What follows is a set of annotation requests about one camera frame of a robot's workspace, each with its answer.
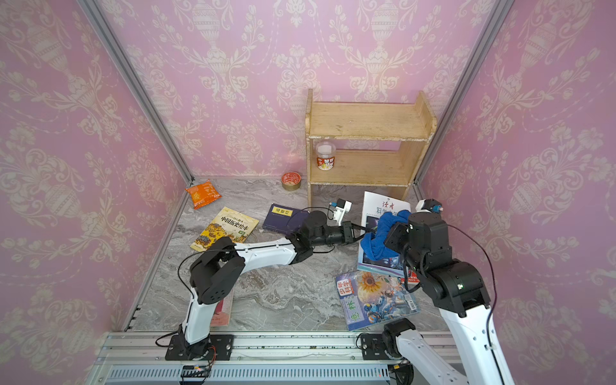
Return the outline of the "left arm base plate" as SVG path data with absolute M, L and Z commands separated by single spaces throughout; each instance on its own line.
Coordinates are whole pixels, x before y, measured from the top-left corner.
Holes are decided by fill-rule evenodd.
M 189 345 L 182 335 L 173 335 L 165 353 L 166 361 L 230 361 L 234 348 L 233 335 L 210 335 Z

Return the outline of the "red manga comic book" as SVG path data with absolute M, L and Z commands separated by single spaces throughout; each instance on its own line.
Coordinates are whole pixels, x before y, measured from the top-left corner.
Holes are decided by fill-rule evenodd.
M 407 282 L 409 285 L 413 286 L 420 282 L 420 279 L 417 277 L 416 273 L 412 270 L 407 271 Z

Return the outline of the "white science magazine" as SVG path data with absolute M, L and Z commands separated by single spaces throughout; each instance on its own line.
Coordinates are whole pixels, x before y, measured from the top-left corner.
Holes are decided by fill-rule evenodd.
M 373 229 L 373 232 L 375 232 L 379 219 L 384 213 L 392 212 L 396 214 L 401 210 L 409 210 L 412 212 L 410 204 L 406 201 L 400 201 L 374 192 L 365 192 L 361 226 L 371 228 Z M 404 277 L 404 268 L 401 256 L 384 259 L 381 261 L 370 261 L 365 257 L 360 242 L 358 249 L 358 269 L 361 271 L 386 274 L 398 278 Z

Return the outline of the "colourful sunflower magazine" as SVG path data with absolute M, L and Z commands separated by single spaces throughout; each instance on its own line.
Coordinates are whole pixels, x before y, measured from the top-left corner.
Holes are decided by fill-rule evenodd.
M 335 288 L 349 331 L 420 313 L 415 295 L 397 277 L 355 271 L 336 277 Z

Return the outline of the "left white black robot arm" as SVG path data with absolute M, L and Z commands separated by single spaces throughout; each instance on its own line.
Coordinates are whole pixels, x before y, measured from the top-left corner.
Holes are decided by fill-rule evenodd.
M 363 237 L 363 226 L 341 221 L 327 224 L 323 212 L 309 213 L 295 232 L 274 241 L 252 244 L 233 242 L 222 237 L 202 252 L 189 268 L 187 285 L 190 302 L 176 342 L 168 348 L 180 359 L 212 359 L 215 345 L 210 337 L 210 325 L 218 303 L 225 299 L 242 274 L 270 266 L 290 266 L 301 263 L 314 254 L 318 246 L 349 245 Z

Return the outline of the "blue cloth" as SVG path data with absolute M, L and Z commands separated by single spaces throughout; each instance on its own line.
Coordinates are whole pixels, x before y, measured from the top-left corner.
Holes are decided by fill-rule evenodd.
M 401 210 L 396 214 L 392 212 L 384 213 L 379 219 L 376 231 L 365 235 L 360 242 L 365 257 L 370 261 L 398 257 L 399 253 L 386 247 L 385 242 L 391 228 L 398 223 L 407 224 L 410 215 L 409 210 Z

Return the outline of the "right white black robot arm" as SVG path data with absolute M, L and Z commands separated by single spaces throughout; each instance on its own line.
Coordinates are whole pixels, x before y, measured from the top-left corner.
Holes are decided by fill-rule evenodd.
M 512 384 L 514 382 L 492 320 L 496 303 L 479 270 L 452 256 L 449 226 L 439 213 L 420 210 L 395 224 L 385 242 L 419 279 L 446 322 L 464 370 L 459 372 L 428 344 L 407 319 L 383 329 L 387 353 L 406 359 L 431 384 Z

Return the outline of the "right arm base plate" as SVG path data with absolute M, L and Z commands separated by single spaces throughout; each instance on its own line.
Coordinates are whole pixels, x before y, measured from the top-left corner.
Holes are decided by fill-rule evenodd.
M 416 330 L 384 330 L 380 334 L 362 333 L 356 345 L 367 361 L 407 360 L 412 364 L 425 359 L 430 352 L 423 336 Z

